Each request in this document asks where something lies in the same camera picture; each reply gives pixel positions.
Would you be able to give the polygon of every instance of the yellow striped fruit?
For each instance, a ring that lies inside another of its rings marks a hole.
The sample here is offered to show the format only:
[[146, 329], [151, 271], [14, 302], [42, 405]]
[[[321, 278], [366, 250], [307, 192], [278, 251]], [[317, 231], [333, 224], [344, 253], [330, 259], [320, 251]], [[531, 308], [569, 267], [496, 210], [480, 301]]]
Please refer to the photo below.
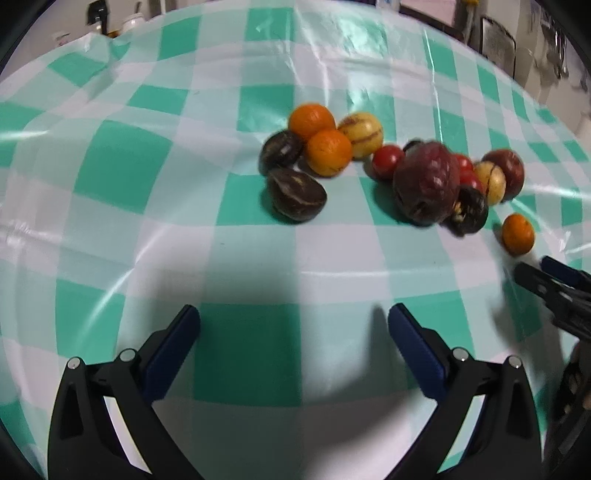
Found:
[[505, 174], [500, 166], [491, 161], [481, 161], [474, 165], [474, 173], [484, 187], [488, 205], [496, 205], [505, 196], [507, 185]]
[[367, 157], [384, 143], [382, 124], [371, 113], [352, 113], [341, 120], [338, 129], [353, 145], [354, 158]]

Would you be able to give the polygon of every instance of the blue gripper pad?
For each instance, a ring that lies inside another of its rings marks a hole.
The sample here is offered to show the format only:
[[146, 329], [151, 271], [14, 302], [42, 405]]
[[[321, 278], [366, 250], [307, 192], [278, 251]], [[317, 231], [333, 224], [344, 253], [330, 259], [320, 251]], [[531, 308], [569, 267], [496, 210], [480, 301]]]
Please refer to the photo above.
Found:
[[440, 402], [446, 396], [445, 368], [437, 359], [423, 336], [422, 327], [408, 312], [403, 304], [398, 303], [388, 313], [388, 331], [394, 340], [404, 361], [417, 379], [423, 395]]
[[162, 400], [195, 343], [200, 330], [199, 312], [186, 305], [168, 329], [156, 332], [161, 343], [145, 366], [142, 396], [148, 404]]
[[544, 257], [540, 262], [542, 272], [547, 273], [551, 277], [557, 278], [569, 287], [577, 288], [581, 279], [579, 270], [564, 265], [552, 257]]

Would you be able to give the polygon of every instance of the cherry tomato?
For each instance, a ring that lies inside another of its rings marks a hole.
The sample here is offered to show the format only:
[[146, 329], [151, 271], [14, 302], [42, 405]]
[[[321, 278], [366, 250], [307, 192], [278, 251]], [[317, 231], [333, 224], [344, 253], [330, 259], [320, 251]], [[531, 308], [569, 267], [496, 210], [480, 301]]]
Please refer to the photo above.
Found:
[[405, 157], [405, 153], [397, 145], [384, 145], [377, 149], [371, 161], [376, 175], [383, 180], [392, 180], [394, 170]]
[[472, 160], [470, 160], [469, 157], [467, 157], [461, 153], [454, 153], [453, 157], [456, 159], [457, 164], [460, 167], [460, 171], [463, 171], [463, 170], [474, 171], [474, 165], [472, 164]]
[[485, 195], [482, 182], [472, 170], [460, 170], [460, 185], [468, 185], [473, 189], [480, 190]]

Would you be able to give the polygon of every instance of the tablecloth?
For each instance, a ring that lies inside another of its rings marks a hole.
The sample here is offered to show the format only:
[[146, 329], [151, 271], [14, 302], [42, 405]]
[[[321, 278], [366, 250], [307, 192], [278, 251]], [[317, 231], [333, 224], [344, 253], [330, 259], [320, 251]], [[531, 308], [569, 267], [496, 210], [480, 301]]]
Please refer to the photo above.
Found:
[[[347, 2], [223, 0], [53, 50], [0, 100], [0, 418], [40, 471], [67, 359], [137, 348], [184, 303], [202, 334], [155, 409], [208, 479], [383, 478], [434, 408], [387, 335], [398, 301], [476, 358], [521, 355], [545, 431], [574, 339], [512, 283], [495, 228], [521, 212], [527, 261], [589, 268], [591, 163], [465, 46]], [[317, 218], [286, 224], [257, 159], [303, 102], [372, 112], [400, 145], [513, 148], [525, 187], [459, 239], [400, 222], [354, 162], [322, 180]]]

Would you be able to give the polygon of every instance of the small orange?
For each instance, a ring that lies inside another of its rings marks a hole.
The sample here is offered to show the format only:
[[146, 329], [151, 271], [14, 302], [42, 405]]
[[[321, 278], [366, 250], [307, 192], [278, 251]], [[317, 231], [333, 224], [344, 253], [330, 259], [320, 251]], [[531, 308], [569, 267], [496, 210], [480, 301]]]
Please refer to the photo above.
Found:
[[333, 177], [351, 161], [353, 146], [338, 130], [322, 130], [310, 138], [306, 153], [312, 170], [323, 177]]
[[334, 130], [336, 123], [324, 105], [304, 103], [291, 113], [287, 128], [307, 142], [322, 130]]
[[525, 255], [533, 248], [535, 242], [534, 228], [520, 213], [512, 213], [505, 219], [502, 237], [506, 250], [514, 257]]

